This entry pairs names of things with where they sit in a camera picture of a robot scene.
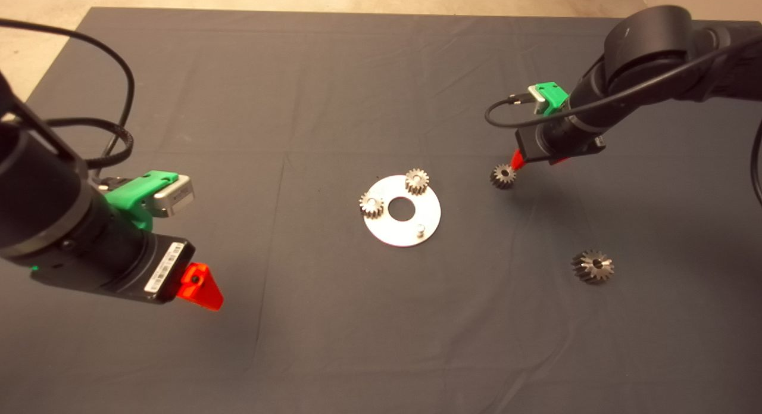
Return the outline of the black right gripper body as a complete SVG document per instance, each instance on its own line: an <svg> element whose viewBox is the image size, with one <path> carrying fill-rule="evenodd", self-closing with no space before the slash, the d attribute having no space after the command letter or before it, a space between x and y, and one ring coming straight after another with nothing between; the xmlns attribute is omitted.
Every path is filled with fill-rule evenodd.
<svg viewBox="0 0 762 414"><path fill-rule="evenodd" d="M517 129L516 140L518 148L522 151L526 163L549 162L552 159L563 157L577 158L601 153L601 151L606 148L604 138L599 135L599 137L590 140L590 142L580 146L577 150L570 152L553 151L552 148L547 146L544 142L541 128L539 127Z"/></svg>

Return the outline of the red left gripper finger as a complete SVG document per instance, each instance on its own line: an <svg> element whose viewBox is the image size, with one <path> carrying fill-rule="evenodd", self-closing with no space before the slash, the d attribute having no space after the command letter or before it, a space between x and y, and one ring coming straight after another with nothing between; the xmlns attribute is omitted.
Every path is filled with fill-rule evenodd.
<svg viewBox="0 0 762 414"><path fill-rule="evenodd" d="M210 267L201 263L186 267L176 297L213 312L220 311L225 300Z"/></svg>

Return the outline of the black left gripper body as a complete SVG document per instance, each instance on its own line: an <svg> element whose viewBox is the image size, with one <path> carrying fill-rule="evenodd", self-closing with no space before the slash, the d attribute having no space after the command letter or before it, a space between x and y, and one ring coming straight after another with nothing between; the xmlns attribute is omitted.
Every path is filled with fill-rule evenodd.
<svg viewBox="0 0 762 414"><path fill-rule="evenodd" d="M74 259L38 265L30 278L55 288L164 304L179 292L194 253L185 238L144 234L136 243L106 241Z"/></svg>

